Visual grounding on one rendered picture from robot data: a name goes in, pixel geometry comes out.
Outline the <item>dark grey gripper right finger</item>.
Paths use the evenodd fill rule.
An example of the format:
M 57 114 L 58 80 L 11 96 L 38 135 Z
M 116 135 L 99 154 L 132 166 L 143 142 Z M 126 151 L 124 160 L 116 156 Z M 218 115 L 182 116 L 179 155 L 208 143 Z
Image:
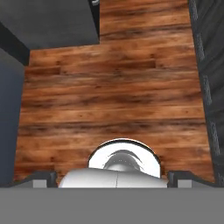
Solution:
M 170 188 L 205 188 L 217 187 L 213 182 L 206 181 L 191 171 L 169 171 L 167 173 Z

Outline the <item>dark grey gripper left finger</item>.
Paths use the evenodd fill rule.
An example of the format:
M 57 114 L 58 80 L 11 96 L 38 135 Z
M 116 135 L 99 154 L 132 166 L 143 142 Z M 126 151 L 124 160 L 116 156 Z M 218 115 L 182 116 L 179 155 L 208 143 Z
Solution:
M 10 184 L 10 187 L 18 188 L 56 188 L 56 171 L 35 171 L 28 177 Z

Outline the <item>dark blue cabinet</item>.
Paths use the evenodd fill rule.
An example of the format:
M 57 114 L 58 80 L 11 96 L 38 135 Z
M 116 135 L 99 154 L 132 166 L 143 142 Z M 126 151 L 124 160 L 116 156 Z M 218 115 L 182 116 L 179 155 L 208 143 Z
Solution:
M 0 186 L 13 181 L 24 66 L 0 48 Z

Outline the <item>dark grey counter block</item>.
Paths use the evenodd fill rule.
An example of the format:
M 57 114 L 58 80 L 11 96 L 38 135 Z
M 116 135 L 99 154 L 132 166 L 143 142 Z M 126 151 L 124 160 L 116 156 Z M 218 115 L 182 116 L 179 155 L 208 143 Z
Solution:
M 0 0 L 0 47 L 22 65 L 30 51 L 100 43 L 100 0 Z

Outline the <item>white and black round object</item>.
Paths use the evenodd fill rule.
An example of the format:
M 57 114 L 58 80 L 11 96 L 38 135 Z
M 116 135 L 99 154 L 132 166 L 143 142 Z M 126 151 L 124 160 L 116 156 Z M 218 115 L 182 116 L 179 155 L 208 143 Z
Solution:
M 166 188 L 161 162 L 146 144 L 116 138 L 100 144 L 87 168 L 69 171 L 59 188 Z

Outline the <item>dark grey cabinet run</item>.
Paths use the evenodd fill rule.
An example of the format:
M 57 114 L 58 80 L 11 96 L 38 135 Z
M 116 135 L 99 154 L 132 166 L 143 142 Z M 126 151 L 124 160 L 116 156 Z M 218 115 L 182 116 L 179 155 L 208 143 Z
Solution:
M 199 73 L 206 129 L 213 164 L 213 175 L 218 186 L 224 187 L 224 0 L 195 0 L 198 20 L 194 21 L 191 0 L 187 0 L 192 37 Z M 196 35 L 202 38 L 205 58 L 200 61 Z M 203 76 L 207 76 L 212 104 L 207 106 Z M 210 122 L 216 124 L 220 155 L 215 156 Z

